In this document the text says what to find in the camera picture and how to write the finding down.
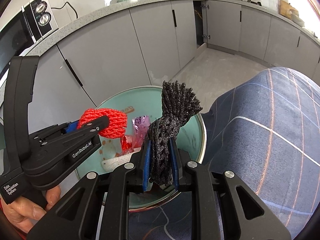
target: microwave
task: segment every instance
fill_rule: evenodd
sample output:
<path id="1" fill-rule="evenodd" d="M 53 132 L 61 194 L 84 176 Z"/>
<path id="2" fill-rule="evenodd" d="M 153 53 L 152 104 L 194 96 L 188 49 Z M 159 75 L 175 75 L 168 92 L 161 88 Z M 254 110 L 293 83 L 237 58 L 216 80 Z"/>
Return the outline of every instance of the microwave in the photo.
<path id="1" fill-rule="evenodd" d="M 48 0 L 31 0 L 0 30 L 0 87 L 11 58 L 24 56 L 58 29 Z"/>

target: metal rim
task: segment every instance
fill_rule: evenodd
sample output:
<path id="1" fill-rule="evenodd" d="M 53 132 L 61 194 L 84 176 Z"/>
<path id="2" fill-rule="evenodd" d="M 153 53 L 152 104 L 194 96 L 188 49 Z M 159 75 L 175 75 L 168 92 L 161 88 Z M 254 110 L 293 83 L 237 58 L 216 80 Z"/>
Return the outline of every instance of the metal rim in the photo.
<path id="1" fill-rule="evenodd" d="M 104 100 L 100 105 L 98 105 L 96 107 L 96 109 L 98 109 L 103 103 L 105 103 L 106 101 L 108 101 L 109 99 L 115 97 L 116 95 L 119 95 L 123 92 L 126 92 L 126 91 L 129 91 L 129 90 L 132 90 L 132 89 L 137 89 L 137 88 L 147 88 L 147 87 L 150 87 L 150 88 L 161 88 L 160 86 L 141 86 L 141 87 L 135 87 L 135 88 L 129 88 L 129 89 L 126 89 L 126 90 L 123 90 L 111 97 L 109 97 L 108 99 Z M 201 145 L 201 149 L 200 149 L 200 152 L 198 154 L 198 157 L 196 159 L 196 161 L 198 163 L 202 163 L 203 161 L 203 158 L 204 158 L 204 152 L 205 152 L 205 147 L 206 147 L 206 144 L 207 144 L 207 130 L 205 128 L 205 125 L 204 125 L 204 121 L 202 119 L 202 116 L 200 113 L 196 114 L 196 116 L 198 117 L 199 119 L 199 122 L 200 122 L 200 126 L 201 126 L 201 129 L 202 129 L 202 145 Z M 78 175 L 78 172 L 77 172 L 77 169 L 75 169 L 76 171 L 76 176 L 77 178 L 80 180 L 79 178 L 79 175 Z M 150 210 L 150 209 L 153 209 L 153 208 L 156 208 L 156 207 L 160 207 L 166 203 L 168 203 L 169 201 L 171 201 L 172 199 L 174 199 L 176 196 L 178 196 L 180 194 L 180 192 L 177 192 L 175 190 L 169 192 L 165 197 L 163 197 L 163 199 L 161 199 L 159 202 L 157 203 L 153 203 L 151 205 L 147 205 L 147 206 L 144 206 L 144 207 L 139 207 L 139 208 L 129 208 L 129 212 L 140 212 L 140 211 L 147 211 L 147 210 Z"/>

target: trash can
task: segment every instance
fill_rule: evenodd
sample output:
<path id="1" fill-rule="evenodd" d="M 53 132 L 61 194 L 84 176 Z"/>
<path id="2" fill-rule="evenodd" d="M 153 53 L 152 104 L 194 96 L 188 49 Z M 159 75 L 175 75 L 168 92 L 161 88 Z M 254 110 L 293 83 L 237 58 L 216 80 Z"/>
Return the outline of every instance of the trash can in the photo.
<path id="1" fill-rule="evenodd" d="M 98 108 L 112 108 L 127 114 L 128 123 L 125 134 L 133 135 L 132 119 L 138 116 L 148 115 L 150 122 L 162 116 L 161 103 L 162 87 L 144 86 L 122 91 L 100 104 Z M 114 158 L 120 153 L 120 139 L 106 139 L 100 137 L 101 148 L 94 152 L 77 169 L 77 175 L 82 178 L 90 171 L 98 174 L 106 173 L 101 165 L 103 160 Z M 190 118 L 189 122 L 180 128 L 177 137 L 177 146 L 188 151 L 192 160 L 202 162 L 206 146 L 206 130 L 200 114 Z M 159 189 L 157 192 L 144 194 L 130 193 L 129 211 L 138 212 L 161 206 L 179 193 L 174 186 Z"/>

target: red sleeve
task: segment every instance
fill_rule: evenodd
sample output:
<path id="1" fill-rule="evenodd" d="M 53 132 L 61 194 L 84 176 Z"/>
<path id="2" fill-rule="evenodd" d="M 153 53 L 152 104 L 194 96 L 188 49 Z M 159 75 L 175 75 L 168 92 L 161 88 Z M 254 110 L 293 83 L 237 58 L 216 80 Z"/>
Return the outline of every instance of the red sleeve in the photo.
<path id="1" fill-rule="evenodd" d="M 3 211 L 3 208 L 2 208 L 2 205 L 1 205 L 1 201 L 0 201 L 0 209 L 1 209 L 1 211 Z M 17 229 L 16 229 L 16 231 L 17 231 L 17 233 L 19 234 L 19 236 L 21 236 L 21 238 L 22 238 L 23 240 L 26 240 L 26 239 L 27 239 L 25 233 L 22 233 L 22 232 L 20 232 L 20 231 L 17 230 Z"/>

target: metal bolt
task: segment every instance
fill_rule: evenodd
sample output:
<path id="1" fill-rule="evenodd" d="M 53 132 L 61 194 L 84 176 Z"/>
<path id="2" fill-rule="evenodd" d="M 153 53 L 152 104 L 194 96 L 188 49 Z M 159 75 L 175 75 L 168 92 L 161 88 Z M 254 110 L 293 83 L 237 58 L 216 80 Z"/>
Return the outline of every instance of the metal bolt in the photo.
<path id="1" fill-rule="evenodd" d="M 133 164 L 133 163 L 126 163 L 126 164 L 124 165 L 124 167 L 125 167 L 126 169 L 130 170 L 130 169 L 132 169 L 132 168 L 134 167 L 134 164 Z"/>
<path id="2" fill-rule="evenodd" d="M 224 175 L 230 179 L 235 176 L 235 174 L 232 171 L 226 171 Z"/>
<path id="3" fill-rule="evenodd" d="M 94 179 L 95 177 L 97 177 L 97 174 L 93 171 L 87 174 L 88 179 Z"/>
<path id="4" fill-rule="evenodd" d="M 194 162 L 194 161 L 191 161 L 191 162 L 188 162 L 188 166 L 190 168 L 195 168 L 196 166 L 198 166 L 198 164 L 196 162 Z"/>

